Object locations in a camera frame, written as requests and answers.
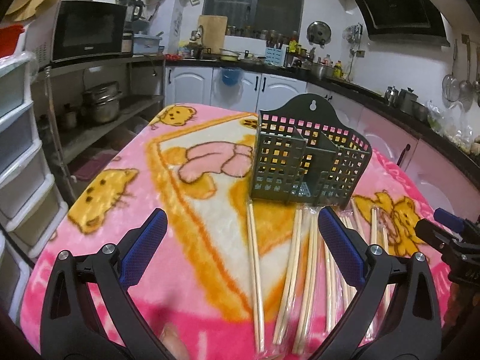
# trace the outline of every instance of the range hood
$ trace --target range hood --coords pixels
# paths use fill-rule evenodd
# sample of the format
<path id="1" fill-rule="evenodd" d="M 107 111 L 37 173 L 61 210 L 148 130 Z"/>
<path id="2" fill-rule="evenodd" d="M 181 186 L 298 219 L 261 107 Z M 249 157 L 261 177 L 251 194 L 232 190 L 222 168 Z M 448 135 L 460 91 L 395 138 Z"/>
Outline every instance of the range hood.
<path id="1" fill-rule="evenodd" d="M 355 0 L 372 41 L 450 47 L 442 15 L 430 0 Z"/>

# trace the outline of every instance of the table covered with blanket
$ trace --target table covered with blanket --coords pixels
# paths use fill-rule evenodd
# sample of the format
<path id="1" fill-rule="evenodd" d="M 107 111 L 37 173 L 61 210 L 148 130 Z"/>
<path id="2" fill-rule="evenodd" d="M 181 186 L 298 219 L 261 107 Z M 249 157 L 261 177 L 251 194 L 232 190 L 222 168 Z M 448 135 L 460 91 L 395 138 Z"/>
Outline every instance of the table covered with blanket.
<path id="1" fill-rule="evenodd" d="M 21 328 L 29 342 L 39 350 L 42 303 L 57 254 L 65 249 L 74 255 L 93 254 L 106 243 L 118 243 L 160 207 L 167 213 L 169 228 L 140 283 L 129 289 L 135 305 L 157 335 L 165 323 L 176 325 L 193 360 L 253 359 L 246 201 L 256 126 L 255 114 L 198 104 L 176 104 L 155 117 L 92 181 L 40 255 L 21 312 Z M 409 256 L 419 250 L 426 254 L 443 315 L 450 287 L 448 267 L 415 236 L 416 222 L 433 218 L 415 185 L 374 149 L 353 195 L 366 230 L 372 206 L 380 208 L 390 254 Z M 285 282 L 296 206 L 264 200 L 253 204 L 268 347 Z M 306 248 L 308 228 L 302 232 Z M 326 336 L 322 255 L 323 249 L 311 349 Z M 306 263 L 300 266 L 305 269 Z M 109 338 L 121 343 L 98 288 L 92 286 L 91 291 Z M 295 328 L 289 329 L 289 340 L 294 334 Z"/>

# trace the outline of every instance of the screw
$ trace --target screw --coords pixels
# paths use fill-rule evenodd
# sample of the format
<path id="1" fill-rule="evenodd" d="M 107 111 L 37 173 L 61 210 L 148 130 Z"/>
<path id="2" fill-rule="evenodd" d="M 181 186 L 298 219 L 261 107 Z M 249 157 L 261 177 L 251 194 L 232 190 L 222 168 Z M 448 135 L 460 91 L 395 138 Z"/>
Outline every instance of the screw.
<path id="1" fill-rule="evenodd" d="M 114 244 L 106 244 L 102 248 L 102 253 L 103 254 L 112 254 L 114 250 L 115 250 L 115 245 Z"/>
<path id="2" fill-rule="evenodd" d="M 59 260 L 64 260 L 68 257 L 68 250 L 62 250 L 59 254 L 58 254 L 58 259 Z"/>
<path id="3" fill-rule="evenodd" d="M 370 251 L 375 255 L 375 256 L 380 256 L 383 253 L 383 249 L 378 246 L 378 245 L 371 245 Z"/>
<path id="4" fill-rule="evenodd" d="M 415 253 L 415 258 L 421 263 L 425 261 L 425 255 L 423 253 Z"/>

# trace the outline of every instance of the cabinet handle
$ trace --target cabinet handle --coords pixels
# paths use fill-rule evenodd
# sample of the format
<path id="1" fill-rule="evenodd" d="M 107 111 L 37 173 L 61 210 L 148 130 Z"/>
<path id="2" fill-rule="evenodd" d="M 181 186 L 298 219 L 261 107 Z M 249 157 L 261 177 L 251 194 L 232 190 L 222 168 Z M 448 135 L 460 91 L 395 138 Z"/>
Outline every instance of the cabinet handle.
<path id="1" fill-rule="evenodd" d="M 405 149 L 402 150 L 402 154 L 400 154 L 400 158 L 398 159 L 397 166 L 400 166 L 402 164 L 403 157 L 405 157 L 405 153 L 410 151 L 410 149 L 411 149 L 410 144 L 407 144 L 407 146 L 405 146 Z"/>

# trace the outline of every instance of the black countertop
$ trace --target black countertop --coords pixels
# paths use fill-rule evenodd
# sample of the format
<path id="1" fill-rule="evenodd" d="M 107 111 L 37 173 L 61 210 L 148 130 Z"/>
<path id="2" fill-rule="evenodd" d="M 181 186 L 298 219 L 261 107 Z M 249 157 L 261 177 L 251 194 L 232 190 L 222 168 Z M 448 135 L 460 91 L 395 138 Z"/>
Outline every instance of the black countertop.
<path id="1" fill-rule="evenodd" d="M 397 108 L 388 106 L 383 97 L 364 88 L 345 81 L 334 79 L 320 80 L 308 75 L 300 78 L 296 72 L 285 70 L 281 67 L 269 65 L 248 64 L 243 62 L 224 62 L 210 60 L 184 59 L 181 61 L 167 61 L 168 66 L 191 66 L 206 68 L 241 68 L 254 73 L 275 74 L 278 76 L 295 78 L 318 85 L 329 91 L 345 96 L 364 107 L 379 114 L 417 139 L 422 139 L 455 165 L 470 182 L 480 190 L 480 166 L 469 156 L 453 145 L 449 140 L 435 133 L 429 126 L 417 121 L 414 117 L 405 114 Z"/>

